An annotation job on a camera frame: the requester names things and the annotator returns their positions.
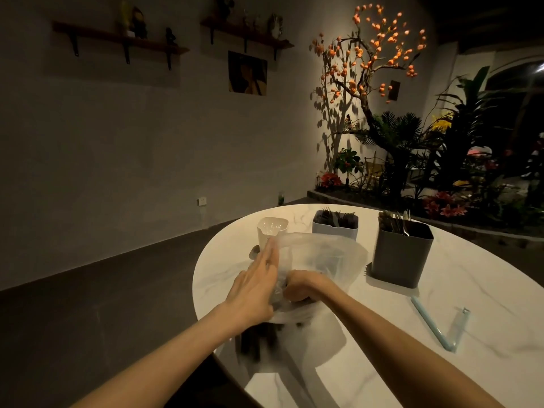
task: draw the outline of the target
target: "clear plastic bag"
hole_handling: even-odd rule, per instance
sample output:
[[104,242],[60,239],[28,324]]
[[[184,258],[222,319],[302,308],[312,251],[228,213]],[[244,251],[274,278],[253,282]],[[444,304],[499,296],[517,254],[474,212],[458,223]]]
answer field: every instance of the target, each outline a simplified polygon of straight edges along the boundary
[[342,290],[347,291],[366,265],[367,250],[344,236],[319,233],[286,233],[276,238],[280,249],[278,278],[270,302],[275,324],[306,322],[321,312],[325,305],[309,300],[291,303],[283,298],[287,273],[306,269],[326,274]]

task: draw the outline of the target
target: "wooden shelf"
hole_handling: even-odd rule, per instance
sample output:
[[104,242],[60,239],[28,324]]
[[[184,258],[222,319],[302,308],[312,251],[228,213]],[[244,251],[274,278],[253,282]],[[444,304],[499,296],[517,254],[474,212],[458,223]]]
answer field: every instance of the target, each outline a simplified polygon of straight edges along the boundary
[[77,46],[78,37],[86,37],[87,39],[110,41],[112,43],[122,44],[125,50],[125,58],[127,64],[130,64],[130,57],[128,55],[128,47],[139,47],[146,50],[153,50],[156,52],[164,52],[167,54],[168,68],[171,68],[170,56],[172,54],[184,54],[189,51],[188,48],[170,46],[166,43],[159,41],[151,41],[144,39],[137,39],[135,37],[122,36],[117,33],[109,33],[107,31],[96,30],[90,27],[75,26],[73,24],[61,23],[58,21],[52,21],[51,26],[56,33],[66,33],[70,37],[73,46],[73,52],[79,57],[79,49]]
[[227,21],[220,20],[215,17],[206,17],[200,22],[201,26],[208,27],[210,29],[210,40],[213,44],[213,32],[214,30],[227,33],[235,37],[244,39],[244,53],[248,51],[248,40],[255,41],[265,46],[270,46],[274,49],[274,60],[276,60],[276,52],[286,48],[295,47],[289,40],[278,40],[273,38],[269,34],[258,33],[256,31],[245,28],[241,25],[234,25]]

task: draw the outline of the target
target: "dark floor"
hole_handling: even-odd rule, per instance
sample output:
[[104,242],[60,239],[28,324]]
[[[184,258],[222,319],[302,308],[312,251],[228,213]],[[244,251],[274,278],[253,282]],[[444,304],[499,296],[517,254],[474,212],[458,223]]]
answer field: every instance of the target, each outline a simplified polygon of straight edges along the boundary
[[[0,406],[68,406],[194,323],[194,266],[226,225],[0,292]],[[544,284],[544,252],[485,248]],[[212,357],[172,402],[253,406]]]

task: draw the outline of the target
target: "picture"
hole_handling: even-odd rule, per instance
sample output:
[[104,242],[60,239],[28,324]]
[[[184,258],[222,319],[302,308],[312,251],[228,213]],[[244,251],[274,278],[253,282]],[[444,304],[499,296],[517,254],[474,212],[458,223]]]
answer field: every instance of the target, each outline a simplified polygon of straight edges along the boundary
[[228,90],[267,95],[268,62],[246,54],[228,52]]

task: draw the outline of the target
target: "light blue straw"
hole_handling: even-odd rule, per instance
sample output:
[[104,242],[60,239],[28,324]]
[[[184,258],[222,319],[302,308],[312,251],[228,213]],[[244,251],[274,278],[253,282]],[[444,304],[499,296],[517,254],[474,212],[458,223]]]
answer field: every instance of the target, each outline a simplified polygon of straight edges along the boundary
[[471,311],[469,311],[467,308],[463,308],[463,318],[460,321],[458,330],[455,334],[455,338],[453,343],[451,343],[445,335],[440,332],[440,329],[438,326],[436,326],[436,323],[432,320],[431,316],[428,314],[426,309],[423,307],[419,299],[415,296],[412,296],[410,298],[413,305],[416,307],[419,314],[423,317],[423,320],[429,325],[429,328],[431,328],[432,333],[435,334],[436,338],[439,340],[440,344],[444,347],[445,350],[450,352],[455,352],[457,350],[457,347],[459,346],[459,341],[461,340],[461,335],[465,330],[465,327],[467,326],[467,320],[468,316],[471,314]]

